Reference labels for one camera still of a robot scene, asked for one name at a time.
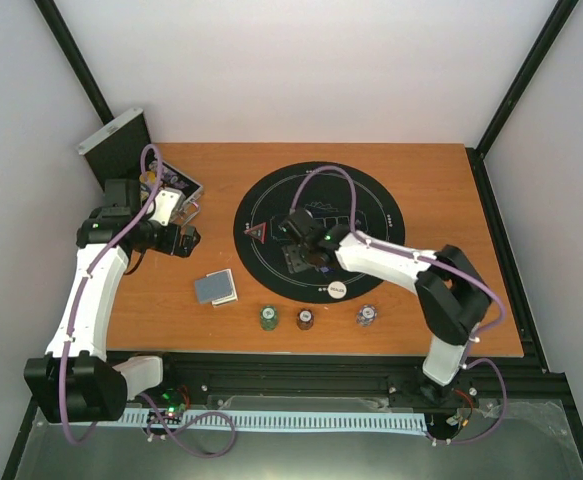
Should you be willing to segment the white dealer button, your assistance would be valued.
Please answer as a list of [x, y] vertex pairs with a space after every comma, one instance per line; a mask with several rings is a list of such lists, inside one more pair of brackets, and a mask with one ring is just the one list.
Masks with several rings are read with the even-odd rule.
[[347, 286], [341, 281], [333, 281], [327, 286], [326, 291], [331, 298], [342, 299], [347, 295]]

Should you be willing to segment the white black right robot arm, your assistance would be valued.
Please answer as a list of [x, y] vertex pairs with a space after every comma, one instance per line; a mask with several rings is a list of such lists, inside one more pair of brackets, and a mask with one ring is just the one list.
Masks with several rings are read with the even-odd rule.
[[461, 250], [450, 245], [439, 251], [413, 249], [344, 224], [328, 229], [301, 208], [281, 222], [280, 230], [312, 266], [372, 276], [413, 293], [432, 335], [422, 374], [440, 389], [451, 385], [494, 302]]

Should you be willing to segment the blue white poker chip stack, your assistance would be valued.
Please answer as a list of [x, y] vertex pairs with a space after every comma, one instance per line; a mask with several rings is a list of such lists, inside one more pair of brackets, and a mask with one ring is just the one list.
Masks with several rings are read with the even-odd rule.
[[370, 304], [363, 305], [356, 315], [356, 323], [363, 327], [368, 327], [373, 324], [377, 315], [378, 312], [375, 306]]

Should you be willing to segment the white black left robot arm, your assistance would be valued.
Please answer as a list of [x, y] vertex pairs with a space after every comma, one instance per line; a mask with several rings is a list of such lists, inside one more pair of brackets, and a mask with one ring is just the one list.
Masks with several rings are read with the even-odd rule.
[[178, 393], [178, 376], [159, 356], [107, 360], [112, 308], [132, 254], [186, 258], [200, 241], [194, 227], [173, 220], [185, 201], [181, 191], [159, 188], [143, 199], [141, 187], [137, 180], [106, 182], [103, 206], [77, 231], [76, 272], [58, 329], [45, 354], [26, 362], [25, 382], [51, 423], [117, 420], [143, 392], [161, 403]]

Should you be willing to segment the green poker chip stack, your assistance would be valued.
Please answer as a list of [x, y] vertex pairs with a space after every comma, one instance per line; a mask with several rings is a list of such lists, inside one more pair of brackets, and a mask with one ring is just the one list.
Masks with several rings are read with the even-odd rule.
[[278, 314], [273, 305], [266, 305], [260, 310], [260, 326], [265, 331], [272, 331], [277, 328]]

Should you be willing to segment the red brown poker chip stack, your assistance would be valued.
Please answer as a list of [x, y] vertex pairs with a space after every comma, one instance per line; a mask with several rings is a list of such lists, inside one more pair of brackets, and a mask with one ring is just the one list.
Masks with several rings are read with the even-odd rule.
[[301, 309], [297, 314], [296, 324], [300, 330], [309, 330], [313, 327], [315, 317], [310, 309]]

